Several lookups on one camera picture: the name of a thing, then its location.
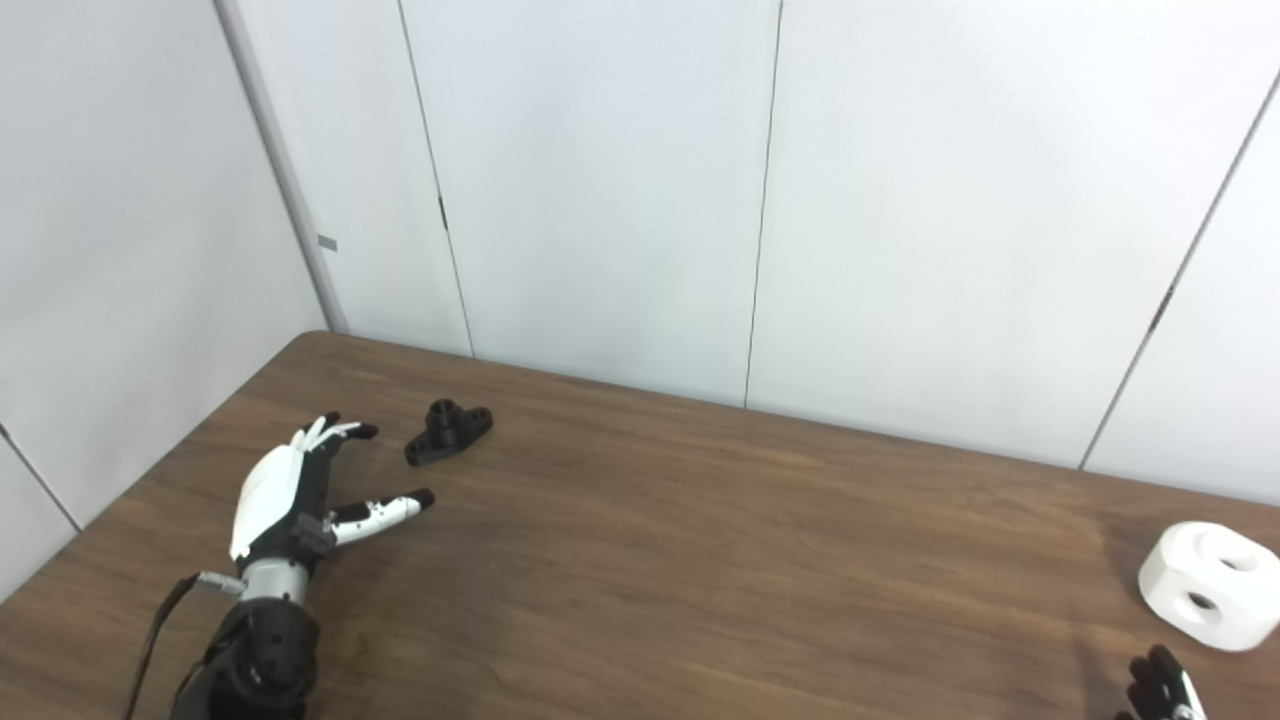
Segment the white wall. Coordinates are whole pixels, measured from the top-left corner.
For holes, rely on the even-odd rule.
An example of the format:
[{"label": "white wall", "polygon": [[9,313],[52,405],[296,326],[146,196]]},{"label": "white wall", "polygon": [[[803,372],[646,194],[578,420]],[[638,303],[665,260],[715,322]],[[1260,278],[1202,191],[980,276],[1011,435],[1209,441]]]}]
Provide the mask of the white wall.
[{"label": "white wall", "polygon": [[8,4],[0,97],[0,423],[83,525],[323,320],[211,3]]},{"label": "white wall", "polygon": [[1280,505],[1277,311],[1272,100],[1087,469]]},{"label": "white wall", "polygon": [[476,356],[742,402],[776,0],[407,0]]},{"label": "white wall", "polygon": [[1069,466],[1280,68],[1268,0],[241,3],[357,334]]},{"label": "white wall", "polygon": [[470,354],[396,0],[241,0],[347,329]]},{"label": "white wall", "polygon": [[1277,27],[1263,0],[788,0],[749,406],[1076,465]]}]

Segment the hole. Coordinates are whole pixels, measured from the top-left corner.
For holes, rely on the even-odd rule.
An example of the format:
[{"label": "hole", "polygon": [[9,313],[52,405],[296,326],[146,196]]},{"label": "hole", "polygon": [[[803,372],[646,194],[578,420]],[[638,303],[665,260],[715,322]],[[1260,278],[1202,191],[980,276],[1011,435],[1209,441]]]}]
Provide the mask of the hole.
[{"label": "hole", "polygon": [[1242,555],[1239,557],[1219,557],[1219,561],[1239,573],[1252,573],[1258,569],[1257,557],[1251,555]]},{"label": "hole", "polygon": [[1217,610],[1216,602],[1202,596],[1198,592],[1187,593],[1187,598],[1190,600],[1196,605],[1196,607],[1199,607],[1201,610]]}]

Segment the white robotic finger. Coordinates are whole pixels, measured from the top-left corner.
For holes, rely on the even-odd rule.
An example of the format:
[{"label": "white robotic finger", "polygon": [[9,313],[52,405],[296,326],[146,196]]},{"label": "white robotic finger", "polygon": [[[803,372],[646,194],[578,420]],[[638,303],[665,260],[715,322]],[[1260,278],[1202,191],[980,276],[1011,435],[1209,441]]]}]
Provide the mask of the white robotic finger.
[{"label": "white robotic finger", "polygon": [[334,425],[334,427],[329,428],[328,430],[317,434],[314,439],[311,439],[307,443],[306,450],[315,450],[316,447],[319,447],[319,446],[324,445],[325,442],[328,442],[329,438],[332,438],[333,436],[347,437],[348,432],[355,430],[356,428],[358,428],[361,425],[364,425],[364,423],[343,423],[340,425]]},{"label": "white robotic finger", "polygon": [[347,544],[358,539],[376,536],[378,533],[396,527],[435,502],[431,491],[422,488],[399,497],[387,497],[383,500],[370,500],[362,505],[348,505],[333,512],[333,529],[335,544]]},{"label": "white robotic finger", "polygon": [[307,428],[306,436],[302,438],[302,450],[311,450],[316,446],[316,438],[319,438],[325,432],[325,425],[329,423],[329,418],[320,415],[316,418],[315,423]]},{"label": "white robotic finger", "polygon": [[1199,702],[1199,694],[1192,683],[1192,676],[1183,671],[1183,688],[1187,691],[1187,705],[1181,705],[1174,711],[1174,720],[1206,720],[1204,706]]}]

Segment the wooden table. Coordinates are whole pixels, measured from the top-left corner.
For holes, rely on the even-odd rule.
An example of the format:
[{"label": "wooden table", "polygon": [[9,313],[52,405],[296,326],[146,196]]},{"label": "wooden table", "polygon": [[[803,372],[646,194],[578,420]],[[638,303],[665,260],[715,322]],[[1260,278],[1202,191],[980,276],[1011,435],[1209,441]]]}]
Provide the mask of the wooden table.
[{"label": "wooden table", "polygon": [[[497,427],[410,468],[442,396]],[[317,574],[314,719],[1107,720],[1153,642],[1215,719],[1280,701],[1280,642],[1199,647],[1134,588],[1166,525],[1276,547],[1280,509],[314,333],[0,606],[0,716],[116,717],[173,582],[229,569],[246,471],[333,409],[383,428],[333,502],[439,501]],[[174,612],[138,717],[227,606]]]}]

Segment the black fingertip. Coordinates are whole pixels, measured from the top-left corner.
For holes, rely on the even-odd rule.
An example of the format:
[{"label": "black fingertip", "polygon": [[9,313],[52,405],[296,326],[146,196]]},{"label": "black fingertip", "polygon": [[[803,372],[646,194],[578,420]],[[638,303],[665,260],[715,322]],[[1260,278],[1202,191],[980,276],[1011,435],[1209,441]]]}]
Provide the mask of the black fingertip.
[{"label": "black fingertip", "polygon": [[1129,696],[1129,705],[1133,706],[1142,720],[1166,720],[1161,703],[1156,702],[1137,683],[1129,685],[1129,691],[1125,694]]},{"label": "black fingertip", "polygon": [[1129,662],[1129,674],[1139,685],[1148,688],[1148,692],[1164,692],[1165,680],[1156,674],[1156,669],[1146,657],[1134,657]]},{"label": "black fingertip", "polygon": [[356,439],[371,439],[378,436],[378,425],[370,425],[369,423],[361,423],[358,428],[352,428],[347,430],[347,437]]},{"label": "black fingertip", "polygon": [[422,506],[422,510],[426,510],[435,503],[435,493],[431,492],[431,488],[419,488],[413,492],[404,493],[404,497],[416,500],[417,503]]},{"label": "black fingertip", "polygon": [[1169,651],[1167,647],[1162,644],[1153,646],[1151,652],[1147,653],[1151,657],[1151,664],[1156,666],[1156,671],[1160,673],[1166,680],[1176,680],[1179,684],[1183,682],[1183,664],[1174,657],[1174,653]]}]

